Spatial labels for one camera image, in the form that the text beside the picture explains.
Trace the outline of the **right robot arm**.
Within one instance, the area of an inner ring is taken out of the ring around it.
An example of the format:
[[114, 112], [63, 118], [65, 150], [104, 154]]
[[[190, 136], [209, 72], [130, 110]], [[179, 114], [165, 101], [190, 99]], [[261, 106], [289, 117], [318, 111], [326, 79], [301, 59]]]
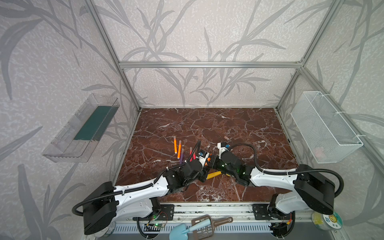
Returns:
[[227, 149], [219, 155], [209, 157], [205, 165], [232, 176], [239, 185], [245, 187], [287, 190], [287, 194], [274, 195], [270, 202], [270, 207], [283, 214], [311, 209], [331, 215], [334, 212], [334, 200], [345, 185], [342, 176], [335, 171], [313, 169], [304, 164], [291, 170], [262, 170], [246, 166]]

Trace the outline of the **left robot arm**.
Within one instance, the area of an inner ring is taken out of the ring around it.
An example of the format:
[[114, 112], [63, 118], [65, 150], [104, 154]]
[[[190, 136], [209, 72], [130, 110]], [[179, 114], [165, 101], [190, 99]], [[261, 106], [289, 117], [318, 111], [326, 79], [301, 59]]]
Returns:
[[112, 182], [105, 182], [76, 204], [72, 213], [83, 218], [85, 235], [100, 233], [117, 220], [158, 213], [160, 197], [179, 193], [196, 180], [206, 180], [208, 172], [208, 164], [193, 160], [137, 184], [113, 186]]

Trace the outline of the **purple marker pen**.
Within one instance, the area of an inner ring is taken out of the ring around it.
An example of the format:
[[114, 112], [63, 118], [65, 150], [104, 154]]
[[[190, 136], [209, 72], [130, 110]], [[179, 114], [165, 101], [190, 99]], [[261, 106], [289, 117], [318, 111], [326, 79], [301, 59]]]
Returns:
[[181, 156], [180, 156], [180, 164], [183, 163], [183, 159], [184, 159], [184, 148], [182, 147], [182, 149], [181, 149]]

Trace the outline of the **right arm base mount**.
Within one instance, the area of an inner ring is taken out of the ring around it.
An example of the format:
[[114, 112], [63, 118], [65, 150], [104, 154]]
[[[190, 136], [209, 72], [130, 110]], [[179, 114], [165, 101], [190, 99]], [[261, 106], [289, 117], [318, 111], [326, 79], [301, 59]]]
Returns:
[[269, 207], [269, 204], [253, 204], [252, 211], [253, 211], [255, 220], [258, 220], [258, 221], [282, 220], [281, 216], [272, 214], [269, 211], [268, 207]]

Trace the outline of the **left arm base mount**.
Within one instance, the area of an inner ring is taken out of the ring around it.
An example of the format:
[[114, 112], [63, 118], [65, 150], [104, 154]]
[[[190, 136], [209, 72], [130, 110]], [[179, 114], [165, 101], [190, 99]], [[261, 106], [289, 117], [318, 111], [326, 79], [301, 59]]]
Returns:
[[175, 205], [173, 204], [160, 204], [155, 206], [151, 213], [151, 220], [156, 221], [171, 221], [174, 218]]

